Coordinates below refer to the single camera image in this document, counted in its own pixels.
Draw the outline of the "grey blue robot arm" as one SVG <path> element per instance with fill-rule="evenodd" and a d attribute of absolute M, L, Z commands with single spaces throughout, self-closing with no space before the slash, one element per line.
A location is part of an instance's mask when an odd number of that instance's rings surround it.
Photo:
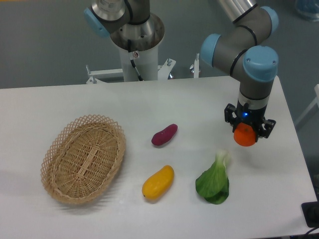
<path fill-rule="evenodd" d="M 232 126 L 234 140 L 251 146 L 268 138 L 276 123 L 264 114 L 279 58 L 262 42 L 277 29 L 279 20 L 273 9 L 254 0 L 222 0 L 220 5 L 235 28 L 227 36 L 209 35 L 197 60 L 239 81 L 237 105 L 227 105 L 224 117 Z M 158 65 L 164 25 L 151 13 L 149 1 L 95 0 L 84 10 L 84 17 L 97 35 L 110 37 L 117 46 L 125 81 L 167 80 L 172 64 Z"/>

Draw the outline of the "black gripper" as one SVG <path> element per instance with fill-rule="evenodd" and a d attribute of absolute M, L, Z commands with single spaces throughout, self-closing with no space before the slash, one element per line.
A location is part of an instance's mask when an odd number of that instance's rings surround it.
<path fill-rule="evenodd" d="M 264 114 L 268 99 L 238 99 L 237 107 L 228 104 L 224 109 L 225 122 L 232 126 L 234 132 L 239 123 L 253 128 L 256 133 L 255 142 L 260 138 L 268 138 L 276 125 L 273 119 L 265 119 Z"/>

